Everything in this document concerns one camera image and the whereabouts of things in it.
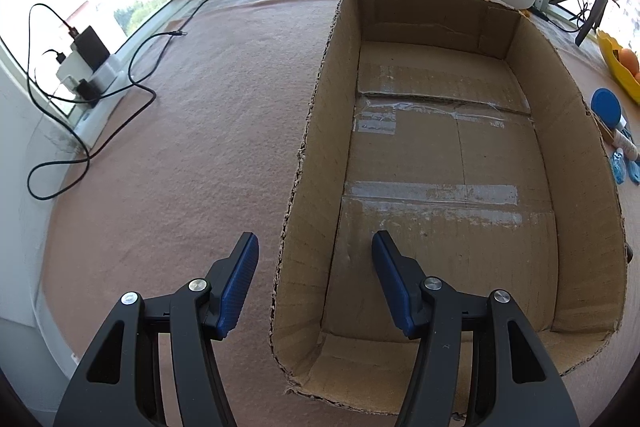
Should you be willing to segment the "blue small liquid bottle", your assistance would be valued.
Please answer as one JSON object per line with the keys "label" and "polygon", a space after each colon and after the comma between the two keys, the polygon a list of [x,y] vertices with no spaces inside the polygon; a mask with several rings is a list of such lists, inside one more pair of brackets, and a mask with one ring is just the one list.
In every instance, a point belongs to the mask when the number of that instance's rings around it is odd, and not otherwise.
{"label": "blue small liquid bottle", "polygon": [[619,147],[614,150],[610,158],[611,169],[617,184],[623,184],[626,178],[625,155]]}

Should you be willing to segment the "blue plastic case lid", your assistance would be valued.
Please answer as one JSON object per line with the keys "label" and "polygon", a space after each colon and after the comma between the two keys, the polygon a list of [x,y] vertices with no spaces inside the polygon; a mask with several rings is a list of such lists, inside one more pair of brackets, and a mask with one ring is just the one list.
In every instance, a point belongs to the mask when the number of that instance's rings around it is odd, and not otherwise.
{"label": "blue plastic case lid", "polygon": [[631,182],[639,185],[640,184],[640,167],[639,165],[634,162],[634,161],[630,161],[628,160],[626,162],[627,165],[627,171],[628,171],[628,176],[629,179],[631,179]]}

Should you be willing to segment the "pink table cloth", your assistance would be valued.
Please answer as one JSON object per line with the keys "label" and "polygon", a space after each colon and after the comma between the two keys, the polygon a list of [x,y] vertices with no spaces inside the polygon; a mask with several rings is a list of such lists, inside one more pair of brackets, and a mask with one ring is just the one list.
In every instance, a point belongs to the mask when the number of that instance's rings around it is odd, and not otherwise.
{"label": "pink table cloth", "polygon": [[115,140],[54,205],[43,294],[79,359],[126,291],[174,291],[258,236],[260,260],[239,326],[216,350],[242,426],[387,426],[392,419],[292,392],[269,346],[282,221],[322,54],[340,0],[212,0],[138,69],[107,128]]}

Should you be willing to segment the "cardboard box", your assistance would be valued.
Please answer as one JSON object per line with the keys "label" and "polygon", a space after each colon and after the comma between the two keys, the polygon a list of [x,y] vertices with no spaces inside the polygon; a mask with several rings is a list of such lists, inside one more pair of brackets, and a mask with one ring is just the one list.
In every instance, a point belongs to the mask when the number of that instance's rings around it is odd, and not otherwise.
{"label": "cardboard box", "polygon": [[624,218],[601,133],[553,44],[486,0],[340,0],[286,210],[270,345],[292,389],[393,414],[416,343],[371,241],[458,291],[503,288],[574,402],[623,320]]}

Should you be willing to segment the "blue round contact case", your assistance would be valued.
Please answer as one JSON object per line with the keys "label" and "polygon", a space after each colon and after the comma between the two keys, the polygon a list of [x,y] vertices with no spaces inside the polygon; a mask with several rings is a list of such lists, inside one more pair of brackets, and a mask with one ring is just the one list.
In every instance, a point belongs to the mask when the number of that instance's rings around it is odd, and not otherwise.
{"label": "blue round contact case", "polygon": [[599,88],[593,92],[590,101],[591,110],[608,129],[623,129],[626,120],[623,117],[622,106],[617,96],[606,88]]}

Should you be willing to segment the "white power strip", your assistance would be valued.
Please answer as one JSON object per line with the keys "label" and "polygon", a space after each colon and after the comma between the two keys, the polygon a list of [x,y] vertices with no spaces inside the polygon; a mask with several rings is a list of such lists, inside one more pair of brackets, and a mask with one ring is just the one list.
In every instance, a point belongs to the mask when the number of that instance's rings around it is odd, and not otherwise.
{"label": "white power strip", "polygon": [[96,106],[122,70],[122,63],[113,54],[96,72],[91,70],[76,51],[70,55],[57,53],[55,60],[58,62],[58,80],[76,95],[76,101],[84,102],[90,107]]}

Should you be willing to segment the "black power adapter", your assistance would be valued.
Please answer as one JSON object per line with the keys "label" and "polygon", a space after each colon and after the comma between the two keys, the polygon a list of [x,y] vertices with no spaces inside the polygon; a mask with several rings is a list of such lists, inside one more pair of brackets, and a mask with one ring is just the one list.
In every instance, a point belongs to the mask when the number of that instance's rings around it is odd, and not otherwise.
{"label": "black power adapter", "polygon": [[72,49],[96,72],[111,56],[110,51],[92,26],[81,31],[73,40]]}

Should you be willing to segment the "left orange fruit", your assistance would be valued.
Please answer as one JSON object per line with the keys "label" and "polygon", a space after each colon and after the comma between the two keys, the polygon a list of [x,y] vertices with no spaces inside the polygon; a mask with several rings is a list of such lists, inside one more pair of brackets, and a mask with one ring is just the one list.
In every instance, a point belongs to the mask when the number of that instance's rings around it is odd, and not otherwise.
{"label": "left orange fruit", "polygon": [[631,49],[619,49],[617,51],[617,60],[622,64],[628,72],[634,77],[639,74],[639,60],[637,54]]}

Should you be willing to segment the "yellow leaf-shaped tray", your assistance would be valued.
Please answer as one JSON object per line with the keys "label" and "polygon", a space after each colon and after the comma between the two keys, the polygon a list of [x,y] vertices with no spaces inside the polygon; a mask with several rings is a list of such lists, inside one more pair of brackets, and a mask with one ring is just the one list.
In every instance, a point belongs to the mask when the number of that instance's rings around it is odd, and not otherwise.
{"label": "yellow leaf-shaped tray", "polygon": [[630,72],[617,60],[617,51],[623,47],[615,38],[607,32],[597,30],[597,42],[600,48],[603,60],[608,65],[608,69],[612,77],[623,88],[629,98],[634,103],[639,104],[639,74],[634,77]]}

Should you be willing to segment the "black tripod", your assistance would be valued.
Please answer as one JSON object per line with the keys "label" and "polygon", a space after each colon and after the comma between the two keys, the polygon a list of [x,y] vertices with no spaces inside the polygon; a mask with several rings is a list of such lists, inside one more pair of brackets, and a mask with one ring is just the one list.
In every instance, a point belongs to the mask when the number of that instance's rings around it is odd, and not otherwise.
{"label": "black tripod", "polygon": [[[549,4],[554,6],[560,6],[570,0],[550,0]],[[590,31],[597,30],[602,22],[602,18],[609,1],[613,1],[617,4],[616,0],[594,0],[593,4],[586,8],[580,8],[579,12],[574,16],[574,20],[578,20],[579,25],[576,32],[574,43],[576,46],[580,46],[585,38],[589,35]]]}

